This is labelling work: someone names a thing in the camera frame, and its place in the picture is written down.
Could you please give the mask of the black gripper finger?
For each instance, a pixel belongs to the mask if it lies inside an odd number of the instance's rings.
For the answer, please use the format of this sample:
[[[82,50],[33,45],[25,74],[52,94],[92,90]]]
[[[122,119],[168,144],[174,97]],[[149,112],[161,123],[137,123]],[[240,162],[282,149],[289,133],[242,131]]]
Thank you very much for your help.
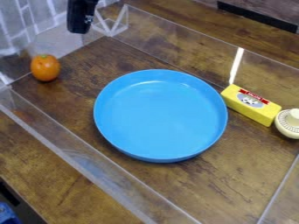
[[[66,29],[69,32],[88,33],[97,3],[98,0],[68,0]]]

